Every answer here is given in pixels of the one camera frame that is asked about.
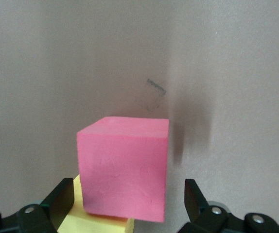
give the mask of gray surface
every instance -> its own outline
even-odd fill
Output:
[[[279,223],[279,1],[0,1],[2,213],[76,176],[104,116],[171,120],[166,221],[136,233],[187,221],[185,178]]]

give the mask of silver screw head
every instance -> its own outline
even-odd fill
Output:
[[[262,223],[265,222],[265,220],[264,220],[261,216],[259,216],[259,215],[253,215],[253,216],[252,216],[252,219],[253,219],[255,222],[260,223],[260,224],[262,224]]]
[[[222,213],[222,210],[218,207],[213,207],[212,212],[215,213],[216,215],[220,215]]]
[[[25,210],[25,213],[28,214],[30,212],[34,211],[34,208],[33,207],[28,207],[26,210]]]

